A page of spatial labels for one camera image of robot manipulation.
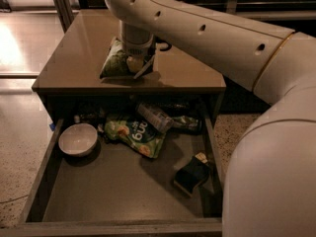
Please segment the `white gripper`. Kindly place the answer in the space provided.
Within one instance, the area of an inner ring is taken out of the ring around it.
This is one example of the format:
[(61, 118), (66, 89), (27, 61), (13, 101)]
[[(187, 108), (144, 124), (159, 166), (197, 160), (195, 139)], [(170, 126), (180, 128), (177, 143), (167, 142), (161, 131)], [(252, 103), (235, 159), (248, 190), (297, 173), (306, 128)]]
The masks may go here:
[(122, 49), (128, 55), (126, 64), (128, 70), (131, 73), (138, 73), (144, 64), (141, 58), (150, 53), (150, 48), (153, 43), (153, 36), (150, 34), (145, 34), (142, 36), (120, 36)]

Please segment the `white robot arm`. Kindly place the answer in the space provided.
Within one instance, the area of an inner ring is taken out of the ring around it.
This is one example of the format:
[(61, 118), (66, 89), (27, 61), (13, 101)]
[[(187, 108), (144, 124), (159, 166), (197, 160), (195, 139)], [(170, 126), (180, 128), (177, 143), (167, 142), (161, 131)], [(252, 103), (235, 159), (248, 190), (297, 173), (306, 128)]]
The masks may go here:
[(128, 45), (149, 32), (271, 104), (225, 177), (224, 237), (316, 237), (315, 39), (175, 0), (105, 0)]

